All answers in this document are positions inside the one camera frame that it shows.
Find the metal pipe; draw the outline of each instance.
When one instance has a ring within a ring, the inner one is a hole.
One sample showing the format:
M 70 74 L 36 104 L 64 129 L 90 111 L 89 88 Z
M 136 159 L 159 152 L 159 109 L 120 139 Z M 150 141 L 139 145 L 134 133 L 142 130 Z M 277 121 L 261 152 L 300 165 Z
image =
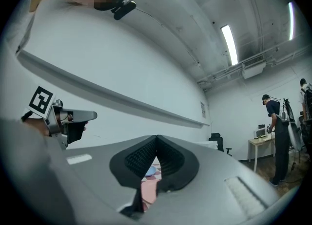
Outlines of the metal pipe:
M 264 51 L 262 51 L 262 52 L 260 52 L 260 53 L 258 53 L 258 54 L 256 54 L 256 55 L 250 56 L 250 57 L 248 57 L 247 59 L 244 59 L 244 60 L 240 61 L 238 64 L 236 64 L 236 65 L 234 65 L 234 66 L 228 67 L 228 69 L 229 69 L 229 68 L 232 68 L 232 67 L 235 67 L 235 66 L 237 66 L 237 65 L 240 65 L 240 64 L 242 64 L 243 62 L 245 62 L 245 61 L 247 61 L 247 60 L 250 60 L 250 59 L 252 59 L 252 58 L 255 58 L 255 57 L 257 57 L 257 56 L 260 56 L 260 55 L 262 55 L 262 54 L 264 54 L 264 53 L 266 53 L 266 52 L 268 52 L 268 51 L 270 51 L 270 50 L 272 50 L 272 49 L 274 49 L 274 48 L 276 48 L 276 47 L 278 47 L 278 46 L 280 46 L 280 45 L 283 45 L 283 44 L 286 43 L 286 42 L 289 42 L 289 40 L 286 40 L 286 41 L 284 41 L 284 42 L 282 42 L 282 43 L 280 43 L 280 44 L 278 44 L 278 45 L 275 45 L 275 46 L 273 46 L 273 47 L 271 47 L 271 48 L 269 48 L 269 49 L 266 49 L 266 50 L 264 50 Z M 223 71 L 224 71 L 224 69 L 222 69 L 222 70 L 220 70 L 220 71 L 218 71 L 218 72 L 216 72 L 216 73 L 214 73 L 214 74 L 208 75 L 208 76 L 206 76 L 206 77 L 200 79 L 200 80 L 197 81 L 197 82 L 204 81 L 205 78 L 209 78 L 209 77 L 211 77 L 211 76 L 213 76 L 213 75 L 216 75 L 216 74 L 219 74 L 219 73 L 221 73 L 221 72 L 223 72 Z
M 304 47 L 304 48 L 298 49 L 298 50 L 294 51 L 293 53 L 284 56 L 283 58 L 281 58 L 281 59 L 278 60 L 278 61 L 276 61 L 275 59 L 273 59 L 272 61 L 270 61 L 269 63 L 267 63 L 267 66 L 268 66 L 268 65 L 271 65 L 271 67 L 273 67 L 274 62 L 275 62 L 275 65 L 274 65 L 274 66 L 277 66 L 277 65 L 280 65 L 280 64 L 282 64 L 282 63 L 288 61 L 289 59 L 294 59 L 294 57 L 295 57 L 296 54 L 301 53 L 301 52 L 305 52 L 305 51 L 308 50 L 309 47 L 311 47 L 311 46 L 312 46 L 312 44 L 310 44 L 310 45 L 308 45 L 308 46 L 306 46 L 306 47 Z M 234 69 L 234 70 L 232 70 L 232 71 L 230 71 L 230 72 L 225 73 L 225 74 L 222 75 L 222 76 L 219 76 L 219 77 L 215 78 L 214 81 L 223 79 L 223 78 L 227 77 L 228 75 L 232 75 L 232 74 L 234 74 L 234 73 L 236 73 L 236 72 L 239 72 L 241 69 L 242 69 L 242 67 L 236 68 L 236 69 Z

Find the ceiling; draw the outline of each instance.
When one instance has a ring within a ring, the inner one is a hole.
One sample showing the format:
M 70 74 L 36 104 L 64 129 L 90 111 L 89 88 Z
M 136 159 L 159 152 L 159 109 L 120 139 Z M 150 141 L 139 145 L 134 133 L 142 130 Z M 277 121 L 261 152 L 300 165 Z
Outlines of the ceiling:
M 292 0 L 134 1 L 137 9 L 121 21 L 163 48 L 197 82 L 207 82 L 201 84 L 204 89 L 213 86 L 213 82 L 208 82 L 209 75 L 227 72 L 231 66 L 221 32 L 225 25 L 232 30 L 238 61 L 262 52 L 267 60 L 279 60 L 311 42 L 307 38 L 308 25 L 296 6 L 295 37 L 298 37 L 287 42 L 288 2 Z

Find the white curved wall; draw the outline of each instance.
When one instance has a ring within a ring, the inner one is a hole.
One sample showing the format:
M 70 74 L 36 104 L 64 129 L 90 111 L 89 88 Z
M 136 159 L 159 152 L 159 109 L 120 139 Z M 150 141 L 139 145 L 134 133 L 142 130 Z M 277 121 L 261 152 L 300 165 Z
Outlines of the white curved wall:
M 21 54 L 30 77 L 57 93 L 65 107 L 94 110 L 98 118 L 80 141 L 69 148 L 97 146 L 135 137 L 163 134 L 191 142 L 207 140 L 209 123 L 202 117 L 207 106 L 203 91 L 170 56 L 146 37 L 101 12 L 39 9 L 25 51 L 69 73 L 113 92 L 193 121 L 177 120 L 107 95 L 91 93 L 58 79 Z

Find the ceiling pipe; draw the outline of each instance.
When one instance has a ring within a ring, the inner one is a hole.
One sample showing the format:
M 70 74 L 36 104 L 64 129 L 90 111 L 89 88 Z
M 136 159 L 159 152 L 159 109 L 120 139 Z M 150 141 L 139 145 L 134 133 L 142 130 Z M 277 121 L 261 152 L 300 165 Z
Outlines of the ceiling pipe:
M 295 37 L 295 39 L 298 38 L 299 36 L 302 36 L 303 34 L 304 34 L 304 33 L 301 33 L 301 34 L 297 35 L 297 36 Z M 271 48 L 269 48 L 269 49 L 266 49 L 266 50 L 264 50 L 264 51 L 262 51 L 262 52 L 260 52 L 260 53 L 258 53 L 258 54 L 256 54 L 256 55 L 250 56 L 250 57 L 248 57 L 247 59 L 240 61 L 237 65 L 230 66 L 228 69 L 233 68 L 233 67 L 236 67 L 236 66 L 238 66 L 238 65 L 241 66 L 241 64 L 242 64 L 243 62 L 245 62 L 245 61 L 247 61 L 247 60 L 250 60 L 250 59 L 252 59 L 252 58 L 258 57 L 258 56 L 260 56 L 260 55 L 262 55 L 262 54 L 264 54 L 264 53 L 266 53 L 266 52 L 268 52 L 268 51 L 270 51 L 270 50 L 276 49 L 277 47 L 279 47 L 279 46 L 281 46 L 281 45 L 283 45 L 283 44 L 285 44 L 285 43 L 287 43 L 287 42 L 291 42 L 291 41 L 286 40 L 286 41 L 284 41 L 284 42 L 282 42 L 282 43 L 280 43 L 280 44 L 278 44 L 278 45 L 275 45 L 275 46 L 273 46 L 273 47 L 271 47 Z M 222 70 L 220 70 L 220 71 L 218 71 L 218 72 L 216 72 L 216 73 L 214 73 L 214 74 L 208 75 L 208 76 L 206 76 L 206 77 L 204 77 L 204 78 L 198 80 L 197 82 L 199 83 L 199 82 L 201 82 L 201 81 L 208 80 L 208 78 L 213 77 L 214 75 L 219 74 L 219 73 L 227 73 L 227 72 L 224 72 L 224 69 L 222 69 Z
M 279 60 L 272 59 L 272 61 L 267 63 L 267 66 L 271 65 L 271 67 L 274 67 L 274 66 L 280 65 L 280 64 L 282 64 L 288 60 L 293 60 L 295 58 L 295 56 L 300 56 L 302 53 L 305 53 L 306 51 L 308 51 L 311 46 L 312 46 L 312 44 L 309 44 L 308 46 L 305 46 L 304 48 L 298 49 L 298 50 L 294 51 L 293 53 L 288 54 Z M 227 73 L 225 73 L 225 74 L 223 74 L 217 78 L 214 78 L 212 81 L 209 80 L 208 82 L 213 83 L 213 82 L 216 82 L 216 81 L 221 80 L 223 78 L 226 78 L 229 75 L 233 75 L 235 73 L 238 73 L 238 75 L 241 76 L 240 75 L 241 70 L 242 70 L 242 66 L 240 66 L 239 68 L 236 68 L 230 72 L 227 72 Z

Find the fluorescent ceiling light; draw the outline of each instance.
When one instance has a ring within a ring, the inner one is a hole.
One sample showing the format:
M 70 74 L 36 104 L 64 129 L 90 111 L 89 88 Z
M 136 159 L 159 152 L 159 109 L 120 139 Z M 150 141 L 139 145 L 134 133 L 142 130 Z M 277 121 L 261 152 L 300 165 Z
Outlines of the fluorescent ceiling light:
M 289 40 L 293 39 L 293 29 L 294 29 L 294 15 L 293 15 L 293 5 L 292 3 L 288 3 L 288 7 L 289 7 L 289 15 L 291 17 L 291 31 L 289 34 Z
M 226 43 L 228 44 L 228 49 L 229 49 L 230 56 L 231 56 L 232 66 L 234 66 L 238 63 L 238 59 L 237 59 L 236 47 L 235 47 L 235 43 L 234 43 L 234 39 L 233 39 L 233 35 L 231 32 L 230 26 L 226 25 L 223 28 L 221 28 L 221 30 L 223 32 Z

